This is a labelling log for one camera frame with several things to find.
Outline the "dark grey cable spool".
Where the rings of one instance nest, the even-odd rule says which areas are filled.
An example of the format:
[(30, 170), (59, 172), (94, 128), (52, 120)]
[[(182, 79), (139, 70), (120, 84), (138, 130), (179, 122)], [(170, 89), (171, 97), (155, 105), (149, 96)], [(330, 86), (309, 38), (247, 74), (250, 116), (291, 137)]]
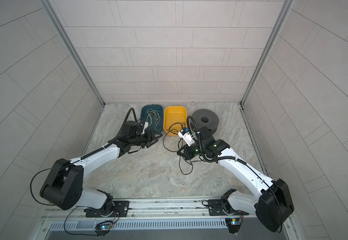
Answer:
[(192, 117), (199, 129), (207, 127), (212, 135), (217, 131), (220, 120), (213, 111), (207, 109), (196, 110)]

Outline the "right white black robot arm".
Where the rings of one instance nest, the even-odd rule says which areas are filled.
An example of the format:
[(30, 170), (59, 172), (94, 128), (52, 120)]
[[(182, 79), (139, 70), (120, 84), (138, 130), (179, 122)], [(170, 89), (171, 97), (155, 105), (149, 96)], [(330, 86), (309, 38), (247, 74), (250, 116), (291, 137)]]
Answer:
[(254, 214), (269, 231), (281, 232), (283, 223), (294, 211), (294, 204), (287, 183), (273, 180), (244, 161), (225, 141), (215, 140), (207, 127), (199, 128), (195, 119), (187, 117), (187, 126), (178, 135), (185, 141), (177, 152), (186, 162), (199, 157), (202, 162), (216, 163), (229, 170), (252, 193), (243, 197), (230, 189), (222, 197), (224, 211), (231, 215), (235, 211)]

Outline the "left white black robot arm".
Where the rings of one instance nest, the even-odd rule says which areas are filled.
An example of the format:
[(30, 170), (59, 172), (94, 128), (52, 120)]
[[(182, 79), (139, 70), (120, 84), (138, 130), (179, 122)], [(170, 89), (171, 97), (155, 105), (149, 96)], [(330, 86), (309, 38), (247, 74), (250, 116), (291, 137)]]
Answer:
[(162, 134), (149, 129), (143, 119), (130, 121), (125, 117), (117, 135), (104, 146), (71, 160), (61, 158), (46, 169), (48, 176), (39, 195), (48, 201), (47, 205), (62, 210), (84, 207), (88, 217), (121, 216), (113, 196), (101, 190), (85, 189), (84, 178), (104, 164), (132, 154), (132, 147), (149, 148), (161, 137)]

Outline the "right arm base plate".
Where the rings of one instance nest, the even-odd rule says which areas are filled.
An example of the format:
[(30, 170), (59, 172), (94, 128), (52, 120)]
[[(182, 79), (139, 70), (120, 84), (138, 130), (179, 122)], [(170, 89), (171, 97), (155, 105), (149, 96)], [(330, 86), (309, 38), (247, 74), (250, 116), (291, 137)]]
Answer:
[(202, 200), (202, 205), (209, 210), (210, 216), (248, 216), (249, 213), (236, 211), (228, 204), (226, 200), (211, 199)]

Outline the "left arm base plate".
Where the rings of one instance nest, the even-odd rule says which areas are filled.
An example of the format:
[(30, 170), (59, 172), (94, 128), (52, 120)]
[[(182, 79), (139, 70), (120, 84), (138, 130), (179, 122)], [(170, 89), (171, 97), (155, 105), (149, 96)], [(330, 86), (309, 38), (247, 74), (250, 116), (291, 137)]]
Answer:
[(129, 201), (106, 202), (100, 209), (87, 208), (84, 210), (87, 218), (117, 218), (126, 217), (128, 213)]

